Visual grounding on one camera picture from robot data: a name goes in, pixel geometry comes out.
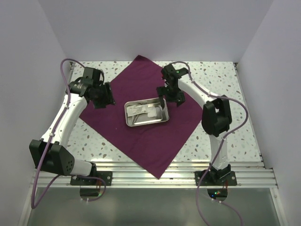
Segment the white gauze pad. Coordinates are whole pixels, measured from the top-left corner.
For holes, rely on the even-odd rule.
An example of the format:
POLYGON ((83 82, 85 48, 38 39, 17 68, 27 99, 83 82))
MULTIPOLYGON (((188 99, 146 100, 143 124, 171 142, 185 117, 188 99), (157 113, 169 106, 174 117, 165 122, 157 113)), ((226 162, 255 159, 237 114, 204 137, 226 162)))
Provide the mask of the white gauze pad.
POLYGON ((147 113, 148 118, 156 118, 157 117, 157 109, 151 108, 147 113))

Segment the stainless steel tray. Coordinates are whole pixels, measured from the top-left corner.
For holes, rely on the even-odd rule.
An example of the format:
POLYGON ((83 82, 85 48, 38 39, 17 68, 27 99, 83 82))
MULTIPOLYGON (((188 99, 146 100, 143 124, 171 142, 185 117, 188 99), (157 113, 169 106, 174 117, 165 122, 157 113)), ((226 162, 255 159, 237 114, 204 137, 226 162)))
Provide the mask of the stainless steel tray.
POLYGON ((145 100, 137 100, 137 101, 130 101, 126 102, 124 104, 124 111, 125 111, 125 119, 126 119, 126 125, 129 127, 137 127, 142 125, 149 125, 149 124, 155 124, 155 123, 161 123, 166 122, 169 120, 169 113, 167 108, 167 103, 165 102, 165 108, 162 109, 159 103, 159 98, 151 98, 151 99, 145 99, 145 100), (146 105, 143 105, 146 107, 146 109, 149 110, 151 108, 157 109, 157 117, 156 118, 148 118, 147 113, 139 114, 139 118, 137 122, 132 125, 132 117, 128 117, 127 115, 127 107, 134 106, 136 102, 147 102, 146 105))

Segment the steel tweezers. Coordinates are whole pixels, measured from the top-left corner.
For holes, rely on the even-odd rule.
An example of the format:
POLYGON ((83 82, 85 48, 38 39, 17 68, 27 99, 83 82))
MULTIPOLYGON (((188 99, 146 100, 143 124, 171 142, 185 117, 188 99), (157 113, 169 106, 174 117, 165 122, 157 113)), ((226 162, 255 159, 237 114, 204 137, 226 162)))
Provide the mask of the steel tweezers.
POLYGON ((140 115, 135 115, 135 116, 132 117, 132 125, 134 125, 137 122, 139 116, 140 115))

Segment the white sachet packet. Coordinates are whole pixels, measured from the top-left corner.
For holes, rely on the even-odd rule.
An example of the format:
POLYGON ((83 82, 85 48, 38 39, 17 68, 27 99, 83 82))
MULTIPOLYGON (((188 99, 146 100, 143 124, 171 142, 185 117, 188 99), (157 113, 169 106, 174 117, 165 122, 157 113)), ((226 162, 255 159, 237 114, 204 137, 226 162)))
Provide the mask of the white sachet packet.
POLYGON ((134 105, 127 107, 127 115, 128 117, 136 116, 139 114, 147 113, 148 110, 143 105, 134 105))

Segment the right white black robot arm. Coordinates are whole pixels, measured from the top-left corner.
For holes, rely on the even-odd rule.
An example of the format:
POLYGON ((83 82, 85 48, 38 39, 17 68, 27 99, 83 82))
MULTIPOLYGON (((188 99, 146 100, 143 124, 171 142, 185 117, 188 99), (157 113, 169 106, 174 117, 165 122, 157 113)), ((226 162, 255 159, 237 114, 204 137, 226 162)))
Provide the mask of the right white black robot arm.
POLYGON ((202 173, 204 178, 201 184, 220 185, 231 173, 227 147, 220 147, 223 136, 232 123, 229 100, 226 96, 218 96, 196 82, 186 68, 176 70, 169 64, 163 67, 161 74, 165 85, 157 88, 157 94, 163 109, 167 102, 174 102, 180 106, 185 102, 184 94, 188 94, 202 108, 201 124, 210 138, 212 159, 208 173, 202 173))

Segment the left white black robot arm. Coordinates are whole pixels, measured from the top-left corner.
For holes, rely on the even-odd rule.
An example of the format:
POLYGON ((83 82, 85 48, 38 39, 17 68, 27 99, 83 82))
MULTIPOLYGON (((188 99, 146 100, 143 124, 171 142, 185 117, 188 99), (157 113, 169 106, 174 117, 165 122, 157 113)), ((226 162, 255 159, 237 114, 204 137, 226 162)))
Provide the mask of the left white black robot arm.
POLYGON ((29 149, 36 169, 62 176, 81 176, 87 185, 98 179, 93 163, 76 159, 67 150, 71 132, 88 103, 95 109, 114 105, 109 82, 102 70, 85 67, 83 75, 67 85, 63 103, 49 129, 29 149))

